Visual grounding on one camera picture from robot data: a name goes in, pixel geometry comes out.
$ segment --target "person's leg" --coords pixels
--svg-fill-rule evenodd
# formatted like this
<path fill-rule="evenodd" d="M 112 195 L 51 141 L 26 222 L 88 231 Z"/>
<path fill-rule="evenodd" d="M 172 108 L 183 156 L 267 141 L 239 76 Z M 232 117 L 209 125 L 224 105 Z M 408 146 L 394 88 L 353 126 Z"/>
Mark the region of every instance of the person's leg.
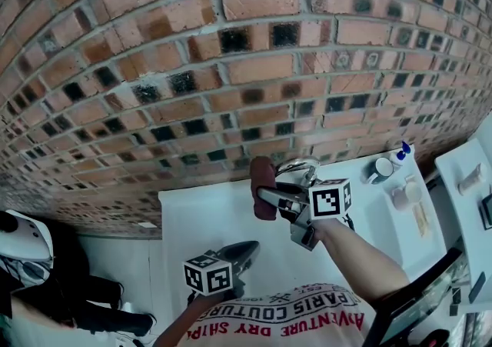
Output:
<path fill-rule="evenodd" d="M 353 291 L 368 303 L 408 285 L 404 270 L 337 219 L 314 224 L 320 239 Z"/>
<path fill-rule="evenodd" d="M 88 301 L 111 303 L 111 307 L 118 307 L 121 298 L 119 282 L 89 276 L 84 285 L 84 298 Z"/>
<path fill-rule="evenodd" d="M 146 314 L 131 314 L 80 301 L 72 306 L 77 328 L 92 332 L 131 332 L 144 336 L 153 325 Z"/>

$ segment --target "white t-shirt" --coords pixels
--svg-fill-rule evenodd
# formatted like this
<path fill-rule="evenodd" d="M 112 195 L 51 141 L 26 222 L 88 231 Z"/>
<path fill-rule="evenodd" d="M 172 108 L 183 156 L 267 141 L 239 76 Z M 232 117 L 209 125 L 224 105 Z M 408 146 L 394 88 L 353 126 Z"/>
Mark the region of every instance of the white t-shirt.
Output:
<path fill-rule="evenodd" d="M 360 347 L 373 320 L 374 310 L 353 292 L 339 285 L 310 284 L 216 305 L 178 346 Z"/>

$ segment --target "white table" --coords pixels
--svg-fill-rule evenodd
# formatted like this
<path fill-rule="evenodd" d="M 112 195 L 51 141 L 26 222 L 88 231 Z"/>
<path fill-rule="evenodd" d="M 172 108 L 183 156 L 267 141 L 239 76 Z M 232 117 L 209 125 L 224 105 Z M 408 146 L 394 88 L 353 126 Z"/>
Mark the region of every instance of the white table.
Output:
<path fill-rule="evenodd" d="M 431 197 L 413 157 L 380 185 L 363 183 L 362 169 L 378 155 L 325 165 L 320 179 L 350 178 L 353 209 L 349 212 L 356 232 L 402 265 L 413 281 L 446 254 Z M 305 171 L 283 174 L 283 182 L 299 181 Z M 422 188 L 422 204 L 429 221 L 429 233 L 421 237 L 411 210 L 399 212 L 391 203 L 393 188 L 414 175 Z M 258 240 L 260 254 L 242 276 L 246 296 L 262 296 L 313 282 L 347 286 L 343 276 L 318 244 L 313 252 L 290 240 L 290 225 L 279 215 L 274 222 L 256 219 L 250 180 L 226 182 L 192 189 L 159 193 L 162 204 L 162 241 L 167 289 L 172 291 L 173 318 L 181 314 L 191 290 L 186 287 L 182 261 L 244 240 Z"/>
<path fill-rule="evenodd" d="M 457 190 L 458 182 L 468 176 L 480 162 L 486 165 L 490 176 L 490 163 L 476 139 L 436 158 L 437 169 L 449 194 L 463 238 L 470 269 L 470 287 L 473 288 L 482 272 L 485 274 L 485 285 L 475 303 L 492 303 L 492 229 L 484 229 L 478 210 L 482 199 L 490 194 L 492 179 L 489 177 L 487 183 L 473 187 L 465 195 Z"/>

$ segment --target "handle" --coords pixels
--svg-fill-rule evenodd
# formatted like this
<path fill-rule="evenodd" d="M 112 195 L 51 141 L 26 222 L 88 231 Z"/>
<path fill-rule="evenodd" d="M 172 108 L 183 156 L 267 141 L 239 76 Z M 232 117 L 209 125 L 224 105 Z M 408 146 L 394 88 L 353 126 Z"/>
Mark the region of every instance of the handle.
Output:
<path fill-rule="evenodd" d="M 367 183 L 367 184 L 369 184 L 369 183 L 371 183 L 371 184 L 372 184 L 372 182 L 373 182 L 374 180 L 376 180 L 376 178 L 377 178 L 377 173 L 373 173 L 371 176 L 369 176 L 369 179 L 367 179 L 366 183 Z"/>

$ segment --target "cup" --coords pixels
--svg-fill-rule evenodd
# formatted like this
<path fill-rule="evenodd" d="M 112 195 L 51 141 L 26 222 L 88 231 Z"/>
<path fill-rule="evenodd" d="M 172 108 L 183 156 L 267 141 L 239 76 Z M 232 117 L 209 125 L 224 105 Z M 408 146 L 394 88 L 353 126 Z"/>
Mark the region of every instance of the cup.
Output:
<path fill-rule="evenodd" d="M 367 183 L 378 184 L 384 182 L 393 174 L 393 164 L 385 157 L 378 158 L 369 168 Z"/>
<path fill-rule="evenodd" d="M 403 211 L 422 199 L 422 190 L 416 182 L 410 181 L 404 187 L 393 190 L 391 197 L 394 208 Z"/>

